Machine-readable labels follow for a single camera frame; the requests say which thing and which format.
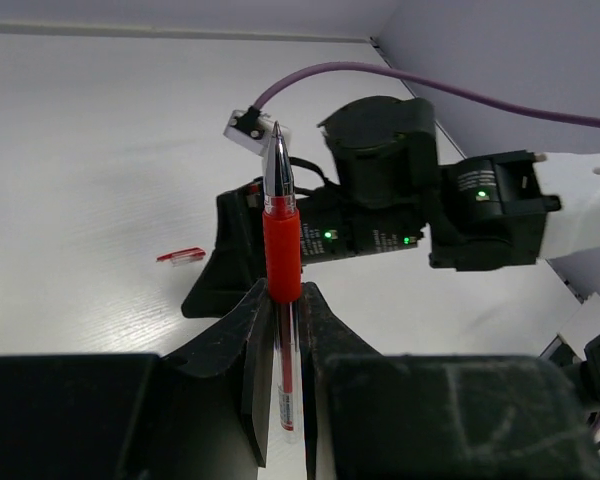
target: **pen barrel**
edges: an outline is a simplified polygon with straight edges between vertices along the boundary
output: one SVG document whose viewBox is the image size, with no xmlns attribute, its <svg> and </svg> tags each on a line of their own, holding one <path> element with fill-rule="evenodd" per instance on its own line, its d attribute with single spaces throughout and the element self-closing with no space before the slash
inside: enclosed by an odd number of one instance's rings
<svg viewBox="0 0 600 480">
<path fill-rule="evenodd" d="M 269 295 L 277 303 L 291 303 L 302 294 L 300 214 L 284 219 L 262 214 Z"/>
</svg>

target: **white wall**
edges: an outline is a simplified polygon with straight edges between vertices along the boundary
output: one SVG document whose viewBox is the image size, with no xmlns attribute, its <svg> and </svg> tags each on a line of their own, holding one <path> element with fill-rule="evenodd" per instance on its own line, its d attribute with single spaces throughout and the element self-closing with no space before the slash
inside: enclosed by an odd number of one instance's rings
<svg viewBox="0 0 600 480">
<path fill-rule="evenodd" d="M 379 37 L 392 63 L 537 108 L 600 116 L 600 2 L 411 0 Z M 471 155 L 516 149 L 600 151 L 600 130 L 499 112 L 413 86 Z M 600 250 L 554 263 L 600 293 Z"/>
<path fill-rule="evenodd" d="M 0 22 L 365 38 L 400 0 L 0 0 Z"/>
</svg>

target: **white tabletop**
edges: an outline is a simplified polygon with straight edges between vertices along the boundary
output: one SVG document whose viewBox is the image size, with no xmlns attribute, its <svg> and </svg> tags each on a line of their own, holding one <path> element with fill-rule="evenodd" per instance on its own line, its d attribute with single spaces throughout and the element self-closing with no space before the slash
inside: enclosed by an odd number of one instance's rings
<svg viewBox="0 0 600 480">
<path fill-rule="evenodd" d="M 210 325 L 179 311 L 203 264 L 155 259 L 211 251 L 216 195 L 259 175 L 258 159 L 222 136 L 229 113 L 335 60 L 383 64 L 366 44 L 0 35 L 0 353 L 165 354 Z M 293 155 L 335 179 L 315 125 L 379 94 L 410 98 L 396 80 L 339 72 L 266 111 L 292 129 Z M 439 154 L 461 158 L 442 134 Z M 312 265 L 304 279 L 385 353 L 537 354 L 578 309 L 544 262 L 459 274 L 430 269 L 428 253 L 425 240 Z M 279 441 L 272 433 L 263 478 L 282 478 L 276 466 L 301 452 Z"/>
</svg>

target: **purple cable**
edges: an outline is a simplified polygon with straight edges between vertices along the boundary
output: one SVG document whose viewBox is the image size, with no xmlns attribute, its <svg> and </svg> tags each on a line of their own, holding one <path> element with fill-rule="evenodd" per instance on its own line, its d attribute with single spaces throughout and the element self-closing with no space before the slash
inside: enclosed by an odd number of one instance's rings
<svg viewBox="0 0 600 480">
<path fill-rule="evenodd" d="M 571 123 L 573 125 L 600 128 L 600 118 L 584 117 L 582 115 L 572 115 L 570 113 L 550 112 L 547 110 L 538 110 L 535 108 L 523 107 L 521 105 L 514 105 L 513 103 L 503 102 L 495 98 L 487 97 L 486 95 L 481 95 L 470 90 L 454 87 L 453 85 L 446 83 L 436 82 L 435 80 L 430 80 L 428 78 L 413 75 L 401 70 L 394 70 L 389 67 L 381 67 L 379 65 L 371 65 L 369 63 L 359 62 L 320 63 L 318 65 L 312 65 L 311 67 L 298 70 L 297 72 L 287 75 L 282 80 L 279 80 L 267 88 L 264 93 L 262 93 L 262 95 L 260 95 L 253 103 L 253 107 L 258 110 L 262 110 L 262 107 L 264 107 L 264 105 L 274 96 L 276 96 L 285 88 L 290 87 L 294 83 L 299 82 L 304 78 L 312 77 L 320 73 L 336 72 L 339 70 L 375 73 L 376 75 L 383 75 L 385 77 L 392 77 L 399 80 L 419 83 L 420 85 L 424 85 L 426 87 L 435 88 L 436 90 L 441 90 L 443 92 L 450 93 L 451 95 L 466 98 L 472 102 L 481 103 L 488 107 L 497 108 L 498 110 L 504 110 L 505 112 L 514 113 L 516 115 L 539 118 L 542 120 L 549 120 L 551 122 Z"/>
</svg>

